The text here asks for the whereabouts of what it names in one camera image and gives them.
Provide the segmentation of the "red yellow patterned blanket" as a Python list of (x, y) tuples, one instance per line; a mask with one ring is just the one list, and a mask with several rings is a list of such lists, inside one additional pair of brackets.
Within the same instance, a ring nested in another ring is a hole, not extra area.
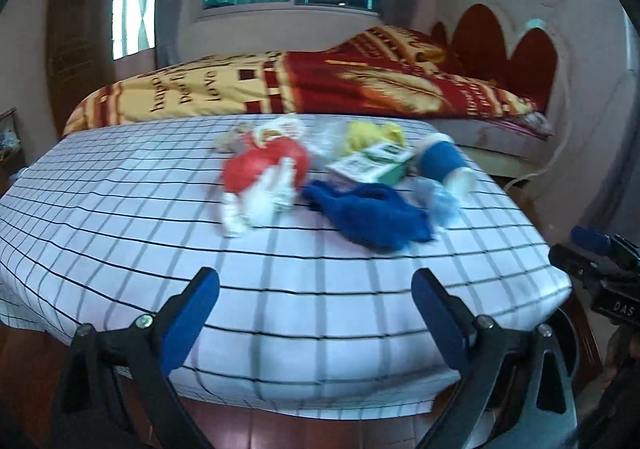
[(527, 98), (458, 74), (431, 36), (382, 25), (327, 50), (213, 54), (120, 80), (85, 97), (63, 132), (212, 115), (493, 120), (535, 110)]

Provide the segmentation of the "yellow cloth bundle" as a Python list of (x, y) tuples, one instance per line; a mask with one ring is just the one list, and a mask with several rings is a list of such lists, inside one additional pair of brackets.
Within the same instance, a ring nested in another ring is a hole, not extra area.
[(367, 149), (381, 142), (407, 146), (406, 135), (398, 124), (392, 122), (375, 124), (364, 120), (352, 120), (348, 123), (345, 144), (347, 154)]

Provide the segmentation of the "green white carton box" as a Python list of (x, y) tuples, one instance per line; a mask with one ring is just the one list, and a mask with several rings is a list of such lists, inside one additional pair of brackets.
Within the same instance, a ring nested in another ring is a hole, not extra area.
[(413, 159), (411, 150), (395, 143), (380, 142), (348, 154), (326, 166), (328, 174), (350, 183), (383, 183), (395, 187), (407, 177)]

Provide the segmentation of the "clear plastic bag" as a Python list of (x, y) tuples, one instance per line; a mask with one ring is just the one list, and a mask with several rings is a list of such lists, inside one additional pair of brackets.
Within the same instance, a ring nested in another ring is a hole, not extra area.
[(322, 169), (341, 158), (347, 149), (347, 123), (344, 120), (314, 120), (302, 143), (309, 154), (311, 167)]

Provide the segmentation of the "red white snack wrapper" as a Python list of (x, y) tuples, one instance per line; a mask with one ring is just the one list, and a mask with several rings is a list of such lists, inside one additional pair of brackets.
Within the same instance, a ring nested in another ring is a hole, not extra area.
[(283, 115), (259, 125), (235, 124), (214, 142), (219, 152), (242, 153), (250, 149), (264, 149), (278, 138), (300, 140), (306, 134), (306, 126), (297, 116)]

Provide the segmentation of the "brown wooden door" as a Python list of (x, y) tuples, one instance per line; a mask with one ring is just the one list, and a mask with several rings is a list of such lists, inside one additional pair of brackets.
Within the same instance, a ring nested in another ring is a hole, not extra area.
[(104, 1), (48, 0), (44, 56), (58, 135), (78, 103), (110, 83)]

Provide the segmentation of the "blue white paper cup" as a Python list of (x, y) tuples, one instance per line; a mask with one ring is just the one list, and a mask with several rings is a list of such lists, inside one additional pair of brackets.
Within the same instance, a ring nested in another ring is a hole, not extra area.
[(414, 159), (420, 176), (441, 183), (459, 200), (465, 200), (475, 188), (474, 170), (446, 134), (432, 132), (423, 138), (416, 146)]

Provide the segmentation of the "red plastic bag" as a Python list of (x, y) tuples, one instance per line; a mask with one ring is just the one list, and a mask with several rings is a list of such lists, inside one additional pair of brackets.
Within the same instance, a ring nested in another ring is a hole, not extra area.
[(265, 146), (258, 146), (228, 158), (224, 162), (221, 175), (224, 191), (240, 194), (253, 186), (267, 168), (277, 166), (285, 157), (294, 162), (294, 187), (298, 189), (307, 176), (310, 166), (309, 154), (297, 140), (279, 137), (270, 140)]

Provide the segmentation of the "blue cloth rag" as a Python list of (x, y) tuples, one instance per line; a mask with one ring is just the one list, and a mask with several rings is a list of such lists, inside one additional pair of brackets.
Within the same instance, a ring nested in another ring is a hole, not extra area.
[(371, 250), (393, 253), (410, 243), (433, 240), (425, 210), (409, 204), (384, 183), (360, 183), (338, 190), (332, 183), (314, 180), (303, 187), (302, 197), (345, 239)]

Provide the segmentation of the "bed with red headboard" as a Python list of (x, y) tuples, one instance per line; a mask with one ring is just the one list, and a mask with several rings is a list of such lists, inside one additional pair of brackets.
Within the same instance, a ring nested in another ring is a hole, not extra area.
[(540, 27), (513, 51), (491, 8), (463, 13), (454, 34), (379, 25), (321, 51), (213, 54), (93, 91), (62, 134), (226, 114), (344, 114), (413, 120), (544, 115), (559, 53)]

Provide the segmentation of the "white grid tablecloth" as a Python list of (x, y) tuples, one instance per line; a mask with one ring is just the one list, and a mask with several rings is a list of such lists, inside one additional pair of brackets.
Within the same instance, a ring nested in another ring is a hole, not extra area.
[(473, 313), (529, 330), (570, 295), (534, 225), (484, 172), (461, 219), (432, 242), (380, 254), (297, 202), (228, 239), (219, 221), (231, 115), (81, 131), (1, 200), (1, 320), (69, 342), (79, 325), (130, 325), (216, 269), (218, 302), (180, 394), (329, 420), (431, 409), (457, 380), (410, 294), (431, 269)]

